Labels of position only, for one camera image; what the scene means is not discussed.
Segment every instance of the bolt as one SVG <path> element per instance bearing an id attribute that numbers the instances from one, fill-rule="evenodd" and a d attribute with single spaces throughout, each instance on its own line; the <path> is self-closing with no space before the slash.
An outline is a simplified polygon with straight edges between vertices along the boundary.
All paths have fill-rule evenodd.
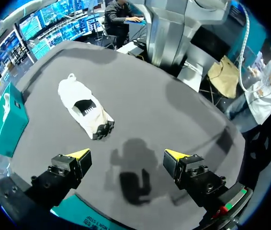
<path id="1" fill-rule="evenodd" d="M 197 170 L 196 170 L 196 169 L 193 169 L 193 170 L 191 171 L 191 174 L 192 174 L 192 176 L 196 176 L 196 175 L 197 175 Z"/>
<path id="2" fill-rule="evenodd" d="M 206 173 L 208 171 L 208 166 L 204 165 L 203 166 L 203 171 Z"/>
<path id="3" fill-rule="evenodd" d="M 213 189 L 212 184 L 207 184 L 207 191 L 210 192 Z"/>
<path id="4" fill-rule="evenodd" d="M 233 221 L 235 224 L 238 224 L 238 223 L 239 223 L 239 220 L 236 219 L 236 218 L 233 218 L 232 221 Z"/>
<path id="5" fill-rule="evenodd" d="M 45 183 L 44 188 L 49 188 L 50 184 L 48 182 Z"/>

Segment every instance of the screw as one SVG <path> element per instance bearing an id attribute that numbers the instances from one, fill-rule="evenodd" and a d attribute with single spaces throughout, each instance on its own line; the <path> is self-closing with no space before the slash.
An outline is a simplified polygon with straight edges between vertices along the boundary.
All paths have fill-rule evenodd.
<path id="1" fill-rule="evenodd" d="M 193 169 L 193 170 L 191 171 L 191 174 L 192 174 L 192 176 L 196 176 L 196 175 L 197 175 L 197 170 L 196 170 L 196 169 Z"/>
<path id="2" fill-rule="evenodd" d="M 49 188 L 50 184 L 48 182 L 45 183 L 44 188 Z"/>
<path id="3" fill-rule="evenodd" d="M 212 184 L 207 184 L 207 191 L 210 192 L 213 189 Z"/>
<path id="4" fill-rule="evenodd" d="M 15 192 L 16 192 L 16 190 L 17 190 L 17 187 L 16 187 L 16 186 L 13 186 L 13 187 L 12 187 L 12 192 L 14 192 L 14 193 L 15 193 Z"/>
<path id="5" fill-rule="evenodd" d="M 238 223 L 239 223 L 239 220 L 236 219 L 236 218 L 233 218 L 232 221 L 233 221 L 235 224 L 238 224 Z"/>

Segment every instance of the chair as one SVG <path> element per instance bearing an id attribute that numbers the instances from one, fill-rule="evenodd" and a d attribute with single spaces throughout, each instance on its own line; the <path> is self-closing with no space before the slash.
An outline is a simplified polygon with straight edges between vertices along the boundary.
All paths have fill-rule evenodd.
<path id="1" fill-rule="evenodd" d="M 104 27 L 104 24 L 105 24 L 105 16 L 102 16 L 102 17 L 99 17 L 97 19 L 97 21 L 99 22 L 99 24 L 101 25 L 102 29 L 103 29 L 103 32 L 102 32 L 102 42 L 104 40 L 104 38 L 106 37 L 106 39 L 108 39 L 110 41 L 110 43 L 105 46 L 105 48 L 108 48 L 109 46 L 112 46 L 114 48 L 114 50 L 116 50 L 116 46 L 114 45 L 115 43 L 115 40 L 116 40 L 116 36 L 114 35 L 108 35 L 105 27 Z"/>

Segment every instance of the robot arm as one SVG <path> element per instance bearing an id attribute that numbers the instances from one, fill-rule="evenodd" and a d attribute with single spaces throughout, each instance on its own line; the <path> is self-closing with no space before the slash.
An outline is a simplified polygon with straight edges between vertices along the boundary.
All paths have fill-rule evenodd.
<path id="1" fill-rule="evenodd" d="M 231 0 L 129 0 L 147 21 L 149 62 L 167 72 L 180 66 L 203 24 L 225 21 Z"/>

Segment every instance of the desk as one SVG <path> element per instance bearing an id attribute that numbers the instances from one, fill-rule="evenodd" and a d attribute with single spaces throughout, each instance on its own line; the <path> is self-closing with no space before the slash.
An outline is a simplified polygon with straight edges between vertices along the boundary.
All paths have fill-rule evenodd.
<path id="1" fill-rule="evenodd" d="M 122 54 L 128 54 L 128 52 L 130 52 L 135 56 L 140 55 L 143 52 L 143 50 L 137 47 L 134 42 L 129 42 L 128 44 L 122 46 L 116 51 Z"/>
<path id="2" fill-rule="evenodd" d="M 103 140 L 89 139 L 57 94 L 71 72 L 115 120 Z M 235 126 L 199 93 L 139 59 L 64 41 L 38 60 L 17 88 L 24 92 L 29 124 L 11 160 L 13 171 L 30 182 L 52 157 L 90 148 L 93 165 L 76 192 L 132 228 L 192 229 L 205 213 L 163 168 L 165 148 L 204 156 L 228 186 L 237 180 L 245 141 Z M 143 170 L 151 187 L 146 197 L 138 193 Z M 143 200 L 149 202 L 140 205 Z"/>

